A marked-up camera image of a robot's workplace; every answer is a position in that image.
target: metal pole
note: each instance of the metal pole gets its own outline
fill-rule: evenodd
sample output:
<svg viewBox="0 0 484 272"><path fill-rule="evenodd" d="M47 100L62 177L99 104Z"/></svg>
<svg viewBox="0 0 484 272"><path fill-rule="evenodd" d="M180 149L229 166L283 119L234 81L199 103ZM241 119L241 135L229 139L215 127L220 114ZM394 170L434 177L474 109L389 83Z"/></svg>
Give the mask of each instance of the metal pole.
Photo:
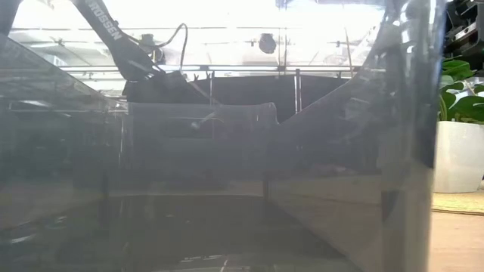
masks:
<svg viewBox="0 0 484 272"><path fill-rule="evenodd" d="M296 75L294 76L294 104L296 107L296 113L299 113L301 107L301 70L296 69Z"/></svg>

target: wooden surface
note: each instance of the wooden surface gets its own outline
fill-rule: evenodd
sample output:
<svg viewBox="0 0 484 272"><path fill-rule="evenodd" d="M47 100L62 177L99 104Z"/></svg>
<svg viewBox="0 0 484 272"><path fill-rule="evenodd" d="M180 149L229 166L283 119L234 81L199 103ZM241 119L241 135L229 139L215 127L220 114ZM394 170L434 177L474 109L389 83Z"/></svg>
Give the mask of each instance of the wooden surface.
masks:
<svg viewBox="0 0 484 272"><path fill-rule="evenodd" d="M429 272L484 271L484 216L432 213Z"/></svg>

